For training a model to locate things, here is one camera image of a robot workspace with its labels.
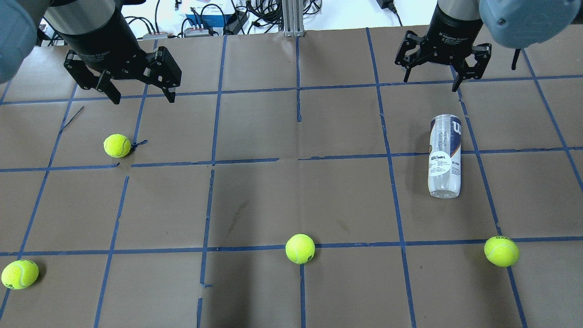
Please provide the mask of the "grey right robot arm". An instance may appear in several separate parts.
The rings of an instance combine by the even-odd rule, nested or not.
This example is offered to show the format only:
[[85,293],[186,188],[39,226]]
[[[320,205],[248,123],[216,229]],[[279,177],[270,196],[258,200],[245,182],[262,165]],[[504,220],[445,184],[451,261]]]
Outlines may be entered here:
[[581,6],[580,0],[439,0],[425,36],[406,31],[395,64],[405,69],[405,82],[419,65],[448,65],[456,73],[456,92],[463,81],[481,79],[489,64],[493,46],[475,44],[482,27],[497,44],[514,50],[515,69],[522,49],[558,35]]

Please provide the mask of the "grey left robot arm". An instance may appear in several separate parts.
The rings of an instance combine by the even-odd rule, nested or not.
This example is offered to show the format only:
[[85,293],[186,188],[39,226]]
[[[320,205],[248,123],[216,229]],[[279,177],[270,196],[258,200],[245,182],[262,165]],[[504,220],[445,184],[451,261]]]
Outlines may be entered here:
[[169,50],[147,53],[122,15],[121,0],[3,0],[1,2],[1,83],[10,81],[37,43],[45,19],[70,46],[64,68],[85,90],[104,93],[119,104],[115,80],[138,80],[175,101],[182,72]]

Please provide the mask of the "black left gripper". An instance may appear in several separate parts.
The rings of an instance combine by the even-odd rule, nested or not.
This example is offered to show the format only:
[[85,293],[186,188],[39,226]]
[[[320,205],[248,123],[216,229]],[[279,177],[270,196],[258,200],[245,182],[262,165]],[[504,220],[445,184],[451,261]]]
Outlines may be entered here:
[[144,83],[158,87],[168,102],[175,102],[183,71],[165,46],[146,54],[120,12],[82,13],[79,23],[67,25],[66,41],[71,50],[64,68],[82,89],[95,89],[119,105],[121,93],[111,82],[114,75],[144,72]]

